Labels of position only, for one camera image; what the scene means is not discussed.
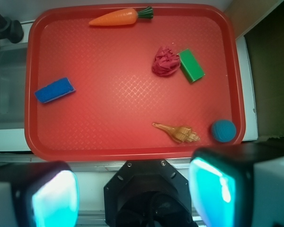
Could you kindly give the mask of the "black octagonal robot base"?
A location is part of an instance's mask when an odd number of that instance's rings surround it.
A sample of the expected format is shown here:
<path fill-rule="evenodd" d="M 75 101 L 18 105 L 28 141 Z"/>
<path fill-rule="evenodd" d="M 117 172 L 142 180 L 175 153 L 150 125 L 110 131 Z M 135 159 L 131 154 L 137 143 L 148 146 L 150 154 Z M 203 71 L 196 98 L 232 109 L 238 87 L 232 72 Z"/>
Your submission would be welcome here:
<path fill-rule="evenodd" d="M 188 180 L 166 160 L 127 161 L 104 186 L 110 227 L 196 227 Z"/>

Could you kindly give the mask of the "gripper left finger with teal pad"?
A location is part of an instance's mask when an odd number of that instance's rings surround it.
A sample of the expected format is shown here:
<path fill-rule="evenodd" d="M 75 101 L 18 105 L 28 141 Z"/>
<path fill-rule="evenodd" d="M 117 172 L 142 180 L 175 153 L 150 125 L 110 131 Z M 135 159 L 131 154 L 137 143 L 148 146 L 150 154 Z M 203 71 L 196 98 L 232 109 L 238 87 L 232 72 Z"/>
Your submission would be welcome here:
<path fill-rule="evenodd" d="M 0 227 L 74 227 L 79 184 L 62 161 L 0 166 Z"/>

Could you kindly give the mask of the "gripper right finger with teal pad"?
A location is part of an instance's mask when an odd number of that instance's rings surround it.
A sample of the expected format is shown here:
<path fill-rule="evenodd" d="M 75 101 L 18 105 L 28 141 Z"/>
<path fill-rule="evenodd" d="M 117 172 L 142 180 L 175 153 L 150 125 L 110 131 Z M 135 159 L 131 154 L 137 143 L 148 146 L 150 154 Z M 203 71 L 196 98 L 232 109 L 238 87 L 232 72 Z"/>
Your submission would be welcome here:
<path fill-rule="evenodd" d="M 284 227 L 284 144 L 199 148 L 188 176 L 206 226 Z"/>

